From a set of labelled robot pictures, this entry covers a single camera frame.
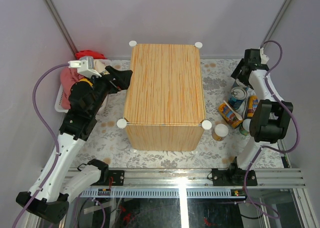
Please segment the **dark blue tin can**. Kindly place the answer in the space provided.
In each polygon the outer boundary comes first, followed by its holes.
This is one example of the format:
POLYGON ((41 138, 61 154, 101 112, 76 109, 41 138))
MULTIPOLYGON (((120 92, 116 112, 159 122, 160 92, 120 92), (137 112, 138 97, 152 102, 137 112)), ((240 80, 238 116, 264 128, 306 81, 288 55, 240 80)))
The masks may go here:
POLYGON ((234 110, 237 110, 240 108, 246 97, 247 91, 244 88, 234 87, 230 91, 227 102, 234 110))

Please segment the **light blue tin can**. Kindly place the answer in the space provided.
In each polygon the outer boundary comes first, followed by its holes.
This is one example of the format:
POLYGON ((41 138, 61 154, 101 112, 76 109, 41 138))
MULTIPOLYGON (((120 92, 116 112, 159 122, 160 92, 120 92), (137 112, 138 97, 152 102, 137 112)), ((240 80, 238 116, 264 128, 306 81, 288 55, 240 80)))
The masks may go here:
POLYGON ((247 90, 248 89, 248 86, 246 86, 245 84, 243 84, 239 79, 236 79, 235 81, 234 81, 234 83, 233 83, 233 85, 232 85, 232 89, 233 88, 236 88, 236 87, 241 87, 241 88, 243 88, 243 89, 245 89, 245 90, 247 90))

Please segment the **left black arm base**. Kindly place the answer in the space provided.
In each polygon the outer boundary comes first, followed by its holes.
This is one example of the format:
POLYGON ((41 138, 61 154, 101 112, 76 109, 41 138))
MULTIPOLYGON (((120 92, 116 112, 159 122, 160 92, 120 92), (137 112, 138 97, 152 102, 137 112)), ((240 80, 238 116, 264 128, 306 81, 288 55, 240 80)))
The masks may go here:
POLYGON ((106 185, 108 187, 123 186, 125 180, 124 170, 109 170, 104 171, 101 174, 101 178, 98 181, 99 185, 106 185))

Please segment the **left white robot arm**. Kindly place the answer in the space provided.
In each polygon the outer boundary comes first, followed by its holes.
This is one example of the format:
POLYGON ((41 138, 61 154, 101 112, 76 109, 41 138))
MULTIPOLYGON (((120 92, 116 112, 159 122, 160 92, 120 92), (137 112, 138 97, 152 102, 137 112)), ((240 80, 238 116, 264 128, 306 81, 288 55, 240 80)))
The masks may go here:
POLYGON ((109 94, 127 90, 133 72, 106 66, 104 72, 83 77, 70 88, 70 109, 64 117, 59 134, 53 134, 54 149, 39 178, 28 190, 20 192, 16 202, 52 224, 67 214, 69 205, 92 184, 109 184, 109 166, 92 159, 76 176, 64 182, 78 152, 88 140, 97 120, 96 115, 109 94))

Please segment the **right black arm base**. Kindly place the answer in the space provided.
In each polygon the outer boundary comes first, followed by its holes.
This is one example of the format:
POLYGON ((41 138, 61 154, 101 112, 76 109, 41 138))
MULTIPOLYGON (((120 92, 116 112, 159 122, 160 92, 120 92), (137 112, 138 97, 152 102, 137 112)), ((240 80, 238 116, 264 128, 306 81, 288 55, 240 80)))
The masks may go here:
MULTIPOLYGON (((212 182, 214 186, 243 186, 246 170, 238 169, 217 169, 211 170, 212 182)), ((257 186, 257 176, 254 170, 249 171, 246 177, 247 186, 257 186)))

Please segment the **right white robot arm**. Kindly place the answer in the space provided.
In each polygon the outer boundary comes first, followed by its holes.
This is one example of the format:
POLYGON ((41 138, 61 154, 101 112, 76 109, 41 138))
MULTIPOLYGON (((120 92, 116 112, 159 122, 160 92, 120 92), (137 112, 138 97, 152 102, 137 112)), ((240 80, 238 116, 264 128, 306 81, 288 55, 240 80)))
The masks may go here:
POLYGON ((249 125, 250 139, 235 158, 235 168, 228 172, 229 182, 239 185, 245 181, 245 172, 252 169, 263 148, 285 138, 294 106, 276 91, 270 69, 263 63, 261 49, 246 49, 231 77, 253 89, 258 99, 249 125))

